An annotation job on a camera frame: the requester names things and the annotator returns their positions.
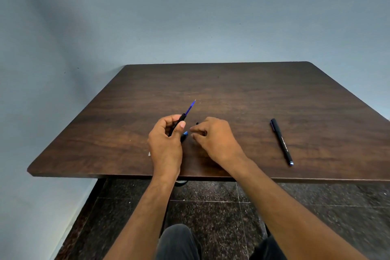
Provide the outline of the person's right hand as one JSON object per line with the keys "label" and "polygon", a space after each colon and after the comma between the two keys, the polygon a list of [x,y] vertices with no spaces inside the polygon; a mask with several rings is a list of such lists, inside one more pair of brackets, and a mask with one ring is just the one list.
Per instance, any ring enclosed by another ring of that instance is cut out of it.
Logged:
{"label": "person's right hand", "polygon": [[248,162],[246,154],[235,139],[226,120],[207,117],[199,125],[192,126],[190,131],[207,134],[208,144],[201,147],[231,177],[235,178],[236,173]]}

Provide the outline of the person's left hand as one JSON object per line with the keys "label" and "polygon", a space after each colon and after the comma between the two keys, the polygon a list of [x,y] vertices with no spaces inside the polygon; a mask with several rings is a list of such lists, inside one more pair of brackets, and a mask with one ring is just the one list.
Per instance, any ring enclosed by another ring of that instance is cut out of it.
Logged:
{"label": "person's left hand", "polygon": [[183,158],[182,145],[173,144],[168,133],[180,116],[169,115],[159,119],[149,133],[148,144],[153,161],[153,177],[167,178],[172,181],[178,178]]}

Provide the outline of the black pen barrel blue refill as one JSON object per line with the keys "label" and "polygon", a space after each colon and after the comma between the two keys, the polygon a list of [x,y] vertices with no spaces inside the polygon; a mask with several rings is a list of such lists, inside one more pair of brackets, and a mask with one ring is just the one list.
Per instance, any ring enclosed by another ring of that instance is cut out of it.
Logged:
{"label": "black pen barrel blue refill", "polygon": [[174,129],[176,128],[176,126],[178,125],[178,123],[181,122],[181,121],[184,121],[184,119],[186,118],[186,116],[188,115],[188,113],[190,112],[190,110],[192,109],[192,107],[194,106],[195,102],[196,102],[196,100],[194,100],[194,101],[191,103],[191,105],[190,105],[190,107],[188,108],[188,110],[187,110],[185,113],[183,113],[183,114],[179,117],[179,119],[178,119],[176,122],[173,123],[173,125],[171,126],[171,128],[170,128],[170,130],[169,130],[169,133],[168,133],[168,136],[169,136],[169,137],[173,134],[173,131],[174,131]]}

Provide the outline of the person's right forearm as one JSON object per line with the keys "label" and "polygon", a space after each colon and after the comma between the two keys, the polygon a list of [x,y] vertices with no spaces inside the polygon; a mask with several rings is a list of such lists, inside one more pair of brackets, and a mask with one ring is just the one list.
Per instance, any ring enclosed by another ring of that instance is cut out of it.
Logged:
{"label": "person's right forearm", "polygon": [[224,168],[251,199],[287,260],[368,260],[252,160],[240,158]]}

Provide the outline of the person's left forearm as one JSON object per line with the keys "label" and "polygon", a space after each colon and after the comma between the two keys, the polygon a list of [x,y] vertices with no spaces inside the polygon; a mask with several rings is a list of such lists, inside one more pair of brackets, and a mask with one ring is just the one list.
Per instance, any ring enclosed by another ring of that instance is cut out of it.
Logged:
{"label": "person's left forearm", "polygon": [[104,260],[154,260],[163,219],[178,173],[158,173]]}

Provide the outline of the black capped pen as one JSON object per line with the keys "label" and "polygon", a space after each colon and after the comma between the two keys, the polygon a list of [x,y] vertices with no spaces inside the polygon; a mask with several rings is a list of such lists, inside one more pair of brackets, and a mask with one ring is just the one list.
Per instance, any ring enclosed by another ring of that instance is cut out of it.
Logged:
{"label": "black capped pen", "polygon": [[282,152],[284,154],[284,157],[286,159],[286,162],[287,162],[288,166],[290,166],[290,167],[293,166],[294,165],[293,159],[292,159],[292,157],[290,155],[290,152],[289,152],[289,150],[287,148],[287,145],[286,145],[286,143],[284,141],[284,138],[282,136],[282,132],[280,130],[280,127],[279,127],[279,125],[278,125],[278,123],[277,123],[275,118],[272,118],[270,120],[270,125],[271,125],[271,127],[272,127],[272,129],[273,129],[273,131],[274,131],[274,133],[276,135],[276,138],[277,138],[277,140],[278,140],[278,142],[280,144],[280,147],[282,149]]}

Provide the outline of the person's left leg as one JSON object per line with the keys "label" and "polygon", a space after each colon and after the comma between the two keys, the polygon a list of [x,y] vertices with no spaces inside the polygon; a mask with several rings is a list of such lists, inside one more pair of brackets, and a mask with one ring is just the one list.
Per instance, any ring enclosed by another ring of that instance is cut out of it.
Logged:
{"label": "person's left leg", "polygon": [[202,249],[192,231],[184,224],[164,230],[156,248],[155,260],[201,260]]}

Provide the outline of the person's leg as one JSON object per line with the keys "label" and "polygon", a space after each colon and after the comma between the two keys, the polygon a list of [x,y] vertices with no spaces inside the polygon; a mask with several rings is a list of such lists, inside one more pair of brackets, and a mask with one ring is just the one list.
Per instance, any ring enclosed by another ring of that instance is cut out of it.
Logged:
{"label": "person's leg", "polygon": [[249,260],[287,260],[287,258],[271,235],[255,247]]}
{"label": "person's leg", "polygon": [[202,249],[192,231],[184,224],[164,230],[156,248],[155,260],[201,260]]}

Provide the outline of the person's right leg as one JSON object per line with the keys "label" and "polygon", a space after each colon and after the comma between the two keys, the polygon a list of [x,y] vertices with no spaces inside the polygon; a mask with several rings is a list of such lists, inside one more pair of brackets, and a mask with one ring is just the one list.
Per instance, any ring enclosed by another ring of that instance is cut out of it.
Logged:
{"label": "person's right leg", "polygon": [[287,260],[287,258],[271,235],[255,247],[249,260]]}

